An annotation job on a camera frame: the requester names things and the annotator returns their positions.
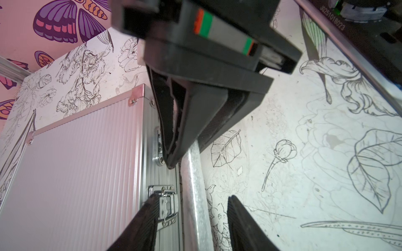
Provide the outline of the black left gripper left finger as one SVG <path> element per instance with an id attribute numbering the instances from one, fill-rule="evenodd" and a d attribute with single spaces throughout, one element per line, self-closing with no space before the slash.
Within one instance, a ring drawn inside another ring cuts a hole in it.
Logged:
<path id="1" fill-rule="evenodd" d="M 110 251 L 153 251 L 156 245 L 160 197 L 151 195 Z"/>

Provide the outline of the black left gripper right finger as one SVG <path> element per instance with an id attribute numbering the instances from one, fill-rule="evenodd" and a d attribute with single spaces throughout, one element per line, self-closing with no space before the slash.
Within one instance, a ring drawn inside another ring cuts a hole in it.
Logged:
<path id="1" fill-rule="evenodd" d="M 227 219 L 233 251 L 279 251 L 234 195 L 228 198 Z"/>

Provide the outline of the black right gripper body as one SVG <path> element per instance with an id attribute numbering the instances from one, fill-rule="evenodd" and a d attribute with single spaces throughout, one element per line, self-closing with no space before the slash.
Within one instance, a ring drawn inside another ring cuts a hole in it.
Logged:
<path id="1" fill-rule="evenodd" d="M 110 1 L 112 26 L 144 40 L 150 72 L 266 94 L 262 67 L 291 74 L 301 51 L 271 28 L 278 1 Z"/>

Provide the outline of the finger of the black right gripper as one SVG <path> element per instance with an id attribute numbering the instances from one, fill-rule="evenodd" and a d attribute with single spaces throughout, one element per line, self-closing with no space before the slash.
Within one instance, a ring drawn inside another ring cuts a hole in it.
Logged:
<path id="1" fill-rule="evenodd" d="M 147 66 L 160 118 L 163 159 L 174 167 L 228 99 L 226 88 L 157 73 Z"/>
<path id="2" fill-rule="evenodd" d="M 200 151 L 203 152 L 231 127 L 255 110 L 262 103 L 264 97 L 264 94 L 229 90 L 226 102 L 198 137 Z"/>

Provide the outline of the pink square poker case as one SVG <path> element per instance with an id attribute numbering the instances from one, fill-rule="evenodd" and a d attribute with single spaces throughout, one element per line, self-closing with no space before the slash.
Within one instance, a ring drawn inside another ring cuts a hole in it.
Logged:
<path id="1" fill-rule="evenodd" d="M 190 205 L 189 171 L 180 178 L 163 160 L 148 86 L 39 130 L 34 122 L 7 160 L 1 250 L 105 251 L 151 195 L 160 197 L 155 251 L 213 250 L 206 204 Z"/>

